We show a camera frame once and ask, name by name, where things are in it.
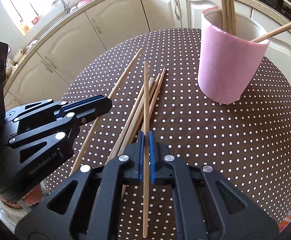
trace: wall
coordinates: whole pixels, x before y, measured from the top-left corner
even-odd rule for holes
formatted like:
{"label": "wall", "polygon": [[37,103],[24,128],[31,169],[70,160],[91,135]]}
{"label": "wall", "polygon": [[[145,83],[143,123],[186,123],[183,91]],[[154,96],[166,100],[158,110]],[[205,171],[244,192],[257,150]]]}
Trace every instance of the wall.
{"label": "wall", "polygon": [[13,21],[7,14],[0,0],[0,41],[6,42],[11,47],[11,52],[8,57],[13,59],[19,49],[24,49],[28,41],[20,33]]}

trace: white cabinet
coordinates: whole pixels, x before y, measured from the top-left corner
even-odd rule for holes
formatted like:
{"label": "white cabinet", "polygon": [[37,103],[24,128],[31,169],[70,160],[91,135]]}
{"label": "white cabinet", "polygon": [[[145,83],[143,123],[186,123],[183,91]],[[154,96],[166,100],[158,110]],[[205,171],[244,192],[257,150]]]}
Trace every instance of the white cabinet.
{"label": "white cabinet", "polygon": [[35,52],[15,77],[9,92],[29,104],[52,98],[61,100],[69,85]]}
{"label": "white cabinet", "polygon": [[85,13],[62,26],[37,50],[69,84],[105,51]]}
{"label": "white cabinet", "polygon": [[[203,10],[221,6],[220,0],[179,0],[181,8],[181,19],[183,28],[201,29],[201,13]],[[235,1],[235,11],[250,17],[251,7]]]}
{"label": "white cabinet", "polygon": [[149,32],[141,0],[105,0],[85,13],[107,50]]}
{"label": "white cabinet", "polygon": [[[279,27],[279,23],[253,9],[252,19],[267,32]],[[291,33],[284,32],[270,40],[265,56],[285,75],[291,85]]]}
{"label": "white cabinet", "polygon": [[22,106],[24,103],[16,98],[14,95],[12,95],[10,92],[7,92],[5,97],[4,97],[4,106],[6,112],[11,110],[12,108],[15,108],[17,106]]}
{"label": "white cabinet", "polygon": [[181,28],[179,0],[141,0],[150,31]]}

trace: countertop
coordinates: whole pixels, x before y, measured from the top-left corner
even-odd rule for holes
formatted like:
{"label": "countertop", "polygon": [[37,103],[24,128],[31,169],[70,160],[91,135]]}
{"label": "countertop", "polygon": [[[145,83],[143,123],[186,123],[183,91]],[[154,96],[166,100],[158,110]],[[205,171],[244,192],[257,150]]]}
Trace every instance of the countertop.
{"label": "countertop", "polygon": [[[66,17],[62,18],[60,21],[55,23],[41,38],[38,42],[29,50],[27,55],[23,58],[23,60],[19,63],[18,68],[11,74],[11,76],[7,79],[6,84],[3,89],[4,96],[6,95],[7,91],[9,90],[12,82],[14,81],[17,74],[20,72],[22,67],[26,64],[29,58],[37,51],[37,49],[49,38],[51,37],[57,30],[63,27],[67,22],[77,17],[79,14],[83,13],[87,9],[95,6],[96,4],[102,2],[104,0],[91,0],[91,2],[86,3],[84,6],[76,9],[74,12],[68,14]],[[266,4],[258,1],[258,0],[236,0],[242,2],[246,5],[255,8],[256,10],[264,13],[265,15],[269,16],[276,22],[281,25],[287,24],[289,21],[283,17],[279,12],[275,11],[273,8],[267,6]]]}

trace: table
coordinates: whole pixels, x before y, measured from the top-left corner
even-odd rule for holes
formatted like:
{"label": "table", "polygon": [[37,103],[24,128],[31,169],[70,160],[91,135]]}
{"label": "table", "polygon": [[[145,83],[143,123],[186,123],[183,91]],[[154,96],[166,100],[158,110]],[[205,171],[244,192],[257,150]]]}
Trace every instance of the table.
{"label": "table", "polygon": [[[143,62],[151,76],[166,77],[150,120],[159,142],[191,166],[209,164],[242,190],[278,223],[291,208],[291,86],[264,57],[239,101],[220,105],[197,84],[199,29],[170,29],[137,36],[91,63],[70,86],[64,100],[109,95],[140,47],[142,57],[113,100],[110,113],[92,138],[83,164],[105,164],[143,84]],[[50,190],[70,173],[92,124],[74,143],[74,156],[48,177]],[[175,239],[170,187],[150,186],[148,239]],[[142,187],[128,187],[121,205],[119,239],[142,239]]]}

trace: polka dot tablecloth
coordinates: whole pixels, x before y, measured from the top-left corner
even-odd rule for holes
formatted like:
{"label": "polka dot tablecloth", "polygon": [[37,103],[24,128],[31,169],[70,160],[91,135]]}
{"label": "polka dot tablecloth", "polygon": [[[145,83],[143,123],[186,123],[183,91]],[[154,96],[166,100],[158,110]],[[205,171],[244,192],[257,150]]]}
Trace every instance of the polka dot tablecloth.
{"label": "polka dot tablecloth", "polygon": [[[127,40],[88,66],[64,100],[109,95],[139,48],[142,56],[103,116],[83,164],[105,164],[143,84],[143,62],[151,76],[167,68],[150,120],[159,142],[191,166],[209,164],[242,190],[278,223],[291,208],[291,86],[263,58],[239,101],[220,105],[197,84],[198,29],[170,29]],[[92,124],[81,127],[74,156],[48,177],[54,190],[70,173]],[[148,239],[176,238],[171,188],[150,186]],[[128,187],[120,208],[118,239],[142,239],[142,186]]]}

